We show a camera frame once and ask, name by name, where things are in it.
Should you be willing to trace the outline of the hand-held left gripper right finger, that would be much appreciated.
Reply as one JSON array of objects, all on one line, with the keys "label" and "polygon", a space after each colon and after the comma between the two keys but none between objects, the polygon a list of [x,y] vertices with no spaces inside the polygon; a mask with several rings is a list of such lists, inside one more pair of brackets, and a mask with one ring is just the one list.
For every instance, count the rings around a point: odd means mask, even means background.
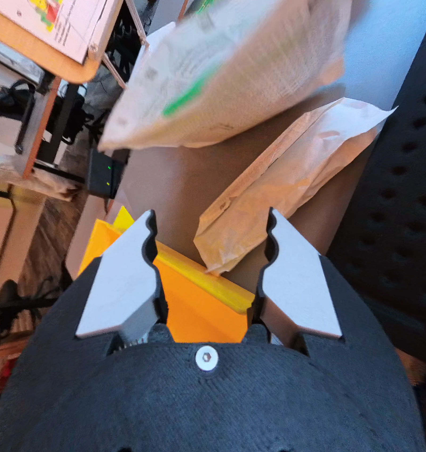
[{"label": "hand-held left gripper right finger", "polygon": [[322,255],[271,207],[265,264],[252,303],[252,324],[261,324],[277,345],[293,347],[301,334],[338,340],[342,329],[324,274]]}]

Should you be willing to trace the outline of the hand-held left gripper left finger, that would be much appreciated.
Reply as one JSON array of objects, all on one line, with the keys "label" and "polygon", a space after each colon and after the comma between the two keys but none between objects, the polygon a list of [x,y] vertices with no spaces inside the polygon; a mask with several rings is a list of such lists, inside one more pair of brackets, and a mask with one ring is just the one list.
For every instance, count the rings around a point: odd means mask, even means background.
[{"label": "hand-held left gripper left finger", "polygon": [[145,211],[106,251],[93,280],[76,337],[116,333],[123,342],[146,342],[166,324],[168,305],[158,268],[156,214]]}]

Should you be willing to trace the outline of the large white paper bag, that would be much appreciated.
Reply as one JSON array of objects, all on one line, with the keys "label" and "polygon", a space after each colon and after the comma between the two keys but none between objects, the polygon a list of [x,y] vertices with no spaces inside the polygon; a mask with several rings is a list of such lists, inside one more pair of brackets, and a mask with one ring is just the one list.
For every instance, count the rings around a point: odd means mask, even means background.
[{"label": "large white paper bag", "polygon": [[[351,1],[214,1],[149,47],[133,69],[98,149],[201,148],[300,103],[343,73]],[[202,93],[161,112],[218,66]]]}]

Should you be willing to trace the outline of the long white paper bag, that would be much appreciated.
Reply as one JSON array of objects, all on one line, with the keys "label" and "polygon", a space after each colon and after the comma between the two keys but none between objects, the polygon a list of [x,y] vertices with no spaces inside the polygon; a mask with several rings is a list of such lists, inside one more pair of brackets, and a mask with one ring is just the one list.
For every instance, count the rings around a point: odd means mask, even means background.
[{"label": "long white paper bag", "polygon": [[374,141],[396,109],[341,98],[297,118],[200,216],[193,242],[207,271],[231,271],[265,240],[271,207],[291,217]]}]

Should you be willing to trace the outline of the printed instruction sheet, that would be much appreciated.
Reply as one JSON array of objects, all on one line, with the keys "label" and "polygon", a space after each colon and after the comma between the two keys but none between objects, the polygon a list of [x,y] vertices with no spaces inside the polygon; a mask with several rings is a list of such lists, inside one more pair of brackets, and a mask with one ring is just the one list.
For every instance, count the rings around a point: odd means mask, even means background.
[{"label": "printed instruction sheet", "polygon": [[0,13],[82,64],[106,1],[0,0]]}]

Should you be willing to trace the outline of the white document stand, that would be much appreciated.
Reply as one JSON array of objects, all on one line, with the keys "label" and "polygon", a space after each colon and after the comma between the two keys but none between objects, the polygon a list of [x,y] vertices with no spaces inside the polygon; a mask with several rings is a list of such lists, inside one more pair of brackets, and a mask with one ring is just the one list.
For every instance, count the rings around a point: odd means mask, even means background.
[{"label": "white document stand", "polygon": [[118,85],[124,89],[126,88],[126,81],[114,66],[112,57],[108,55],[108,48],[111,47],[113,38],[118,35],[114,29],[120,23],[123,23],[120,18],[123,8],[125,9],[125,19],[131,20],[131,33],[136,32],[137,38],[134,41],[137,42],[138,46],[149,46],[137,3],[138,1],[106,1],[82,64],[55,50],[1,13],[0,42],[53,76],[59,76],[73,84],[81,85],[91,81],[100,65],[103,64],[111,72]]}]

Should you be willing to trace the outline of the black box with green lights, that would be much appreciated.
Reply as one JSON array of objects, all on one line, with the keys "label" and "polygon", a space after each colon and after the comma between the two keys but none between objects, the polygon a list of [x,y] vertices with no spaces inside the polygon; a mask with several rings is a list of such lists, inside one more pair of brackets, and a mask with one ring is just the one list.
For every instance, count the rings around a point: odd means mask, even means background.
[{"label": "black box with green lights", "polygon": [[93,147],[89,153],[86,190],[89,195],[114,200],[121,183],[130,151],[114,150],[112,156]]}]

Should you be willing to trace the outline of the yellow plastic bin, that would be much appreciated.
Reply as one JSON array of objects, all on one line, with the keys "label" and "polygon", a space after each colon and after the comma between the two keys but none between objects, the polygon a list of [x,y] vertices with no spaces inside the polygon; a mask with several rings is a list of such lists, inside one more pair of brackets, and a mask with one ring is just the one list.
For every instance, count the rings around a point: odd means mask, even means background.
[{"label": "yellow plastic bin", "polygon": [[[112,224],[96,219],[78,276],[100,258],[135,221],[122,207]],[[158,268],[169,308],[168,328],[176,342],[240,342],[247,330],[247,310],[254,294],[156,241]]]}]

